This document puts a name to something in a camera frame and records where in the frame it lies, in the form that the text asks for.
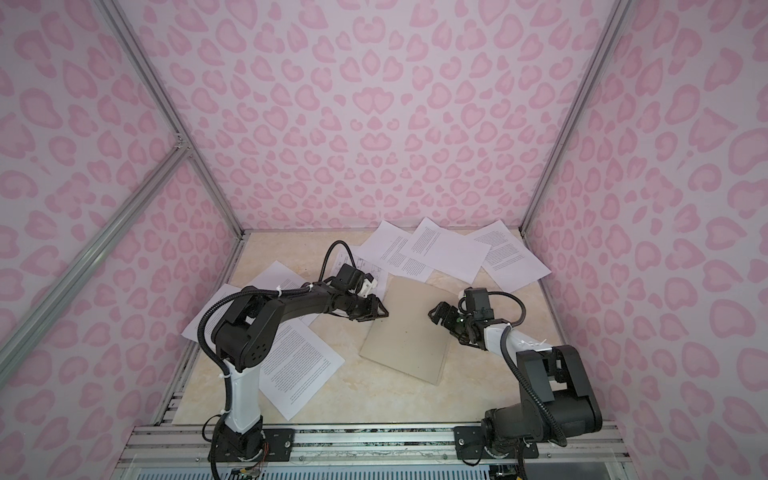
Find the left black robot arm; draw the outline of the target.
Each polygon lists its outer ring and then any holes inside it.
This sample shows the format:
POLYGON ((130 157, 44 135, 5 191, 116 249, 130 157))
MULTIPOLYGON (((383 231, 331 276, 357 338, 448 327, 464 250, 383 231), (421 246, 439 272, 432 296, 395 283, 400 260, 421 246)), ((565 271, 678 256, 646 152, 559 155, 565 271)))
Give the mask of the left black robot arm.
POLYGON ((373 293, 375 279, 350 264, 337 275, 288 290, 247 286, 217 301, 197 327, 203 353, 223 374, 225 403, 213 427, 208 461, 267 458, 259 405, 260 366, 272 350, 282 323, 309 314, 334 314, 368 322, 389 316, 373 293))

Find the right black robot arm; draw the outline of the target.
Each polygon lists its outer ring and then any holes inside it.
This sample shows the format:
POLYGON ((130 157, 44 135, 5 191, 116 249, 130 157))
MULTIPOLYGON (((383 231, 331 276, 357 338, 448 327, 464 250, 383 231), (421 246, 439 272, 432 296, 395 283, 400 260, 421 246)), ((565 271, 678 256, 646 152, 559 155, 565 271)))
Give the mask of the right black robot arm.
POLYGON ((441 302, 428 317, 461 345, 499 355, 519 388, 519 402, 487 410, 480 440, 461 439, 458 456, 524 459, 539 443, 565 447, 570 438, 602 429, 602 412, 580 354, 571 345, 523 341, 517 328, 527 308, 516 295, 467 288, 456 306, 441 302))

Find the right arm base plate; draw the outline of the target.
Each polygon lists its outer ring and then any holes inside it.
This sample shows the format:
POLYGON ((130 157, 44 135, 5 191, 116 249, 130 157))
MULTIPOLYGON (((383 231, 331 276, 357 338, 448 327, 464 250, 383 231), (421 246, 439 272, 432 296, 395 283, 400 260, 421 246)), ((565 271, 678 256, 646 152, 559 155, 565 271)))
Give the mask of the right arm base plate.
POLYGON ((456 426, 452 428, 456 458, 469 464, 480 460, 516 460, 517 450, 500 453, 493 451, 479 425, 456 426))

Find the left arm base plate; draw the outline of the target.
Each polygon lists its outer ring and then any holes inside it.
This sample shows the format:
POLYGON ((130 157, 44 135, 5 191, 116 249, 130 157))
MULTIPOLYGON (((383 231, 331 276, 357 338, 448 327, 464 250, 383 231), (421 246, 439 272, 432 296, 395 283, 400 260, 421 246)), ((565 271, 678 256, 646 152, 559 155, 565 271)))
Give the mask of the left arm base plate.
POLYGON ((217 462, 288 462, 296 431, 291 428, 266 428, 257 435, 239 435, 228 430, 216 441, 213 458, 217 462))

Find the beige paper folder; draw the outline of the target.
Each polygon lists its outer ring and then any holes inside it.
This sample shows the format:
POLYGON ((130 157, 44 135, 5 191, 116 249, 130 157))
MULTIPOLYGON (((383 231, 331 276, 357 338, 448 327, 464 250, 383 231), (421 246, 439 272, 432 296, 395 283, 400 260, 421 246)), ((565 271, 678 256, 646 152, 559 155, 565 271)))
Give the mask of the beige paper folder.
POLYGON ((377 319, 360 349, 360 356, 430 384, 438 384, 451 335, 434 324, 429 312, 458 296, 426 283, 395 276, 383 305, 389 316, 377 319))

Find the large text sheet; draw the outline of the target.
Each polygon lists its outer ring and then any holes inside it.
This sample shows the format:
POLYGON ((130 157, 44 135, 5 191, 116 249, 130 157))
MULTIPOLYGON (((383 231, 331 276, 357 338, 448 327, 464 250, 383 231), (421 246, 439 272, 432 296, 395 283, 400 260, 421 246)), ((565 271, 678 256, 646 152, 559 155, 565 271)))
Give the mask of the large text sheet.
POLYGON ((260 365, 260 390, 285 420, 291 420, 343 364, 343 357, 302 320, 289 320, 278 328, 260 365))

